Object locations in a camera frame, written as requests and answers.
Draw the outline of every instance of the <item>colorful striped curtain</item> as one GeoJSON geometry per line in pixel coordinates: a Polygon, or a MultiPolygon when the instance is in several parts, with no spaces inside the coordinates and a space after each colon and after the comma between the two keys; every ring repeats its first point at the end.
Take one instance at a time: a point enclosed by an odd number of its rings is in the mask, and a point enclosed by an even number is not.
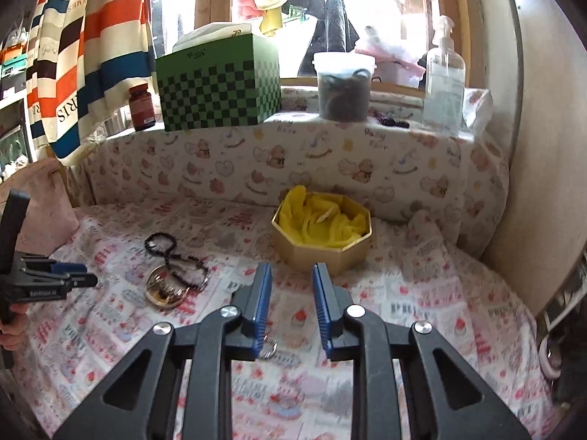
{"type": "Polygon", "coordinates": [[[77,165],[128,90],[153,87],[154,69],[149,0],[38,0],[26,61],[35,147],[77,165]]]}

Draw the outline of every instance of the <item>green tissue box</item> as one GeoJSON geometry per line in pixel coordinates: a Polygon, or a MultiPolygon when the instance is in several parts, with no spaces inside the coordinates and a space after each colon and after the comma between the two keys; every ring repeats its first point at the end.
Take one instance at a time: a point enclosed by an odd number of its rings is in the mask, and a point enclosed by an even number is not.
{"type": "Polygon", "coordinates": [[[157,59],[166,131],[256,125],[280,107],[280,59],[266,37],[244,34],[157,59]]]}

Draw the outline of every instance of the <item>pump dispenser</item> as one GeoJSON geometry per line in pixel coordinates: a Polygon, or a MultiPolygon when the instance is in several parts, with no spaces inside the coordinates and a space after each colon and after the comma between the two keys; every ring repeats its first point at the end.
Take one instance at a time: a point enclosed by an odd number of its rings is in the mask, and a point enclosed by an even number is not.
{"type": "Polygon", "coordinates": [[[438,46],[428,52],[426,70],[426,99],[424,122],[459,133],[463,120],[465,92],[465,61],[454,51],[450,37],[454,22],[441,16],[434,25],[432,44],[438,46]]]}

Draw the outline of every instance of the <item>gold box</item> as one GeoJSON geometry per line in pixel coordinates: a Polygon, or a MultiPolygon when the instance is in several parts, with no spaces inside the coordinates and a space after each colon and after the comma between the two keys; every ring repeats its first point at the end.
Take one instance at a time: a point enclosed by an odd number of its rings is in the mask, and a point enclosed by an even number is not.
{"type": "Polygon", "coordinates": [[[371,213],[364,206],[351,200],[346,195],[323,193],[317,195],[321,195],[321,197],[339,203],[341,211],[347,214],[350,219],[363,213],[367,219],[367,234],[344,248],[318,248],[311,245],[296,243],[277,223],[283,205],[282,202],[271,220],[271,224],[273,225],[274,247],[281,255],[281,258],[297,271],[310,272],[312,266],[316,263],[326,263],[328,265],[328,272],[331,275],[336,276],[339,273],[352,268],[355,264],[360,263],[367,256],[369,239],[373,235],[371,213]]]}

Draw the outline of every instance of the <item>white wall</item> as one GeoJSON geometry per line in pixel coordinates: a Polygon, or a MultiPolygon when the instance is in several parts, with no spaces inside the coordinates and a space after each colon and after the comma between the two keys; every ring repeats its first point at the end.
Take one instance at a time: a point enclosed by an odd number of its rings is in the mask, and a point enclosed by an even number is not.
{"type": "Polygon", "coordinates": [[[485,261],[534,314],[587,240],[587,51],[554,0],[516,0],[524,97],[510,197],[485,261]]]}
{"type": "Polygon", "coordinates": [[[517,135],[523,86],[519,23],[513,0],[480,0],[485,27],[485,87],[494,101],[487,130],[509,151],[517,135]]]}

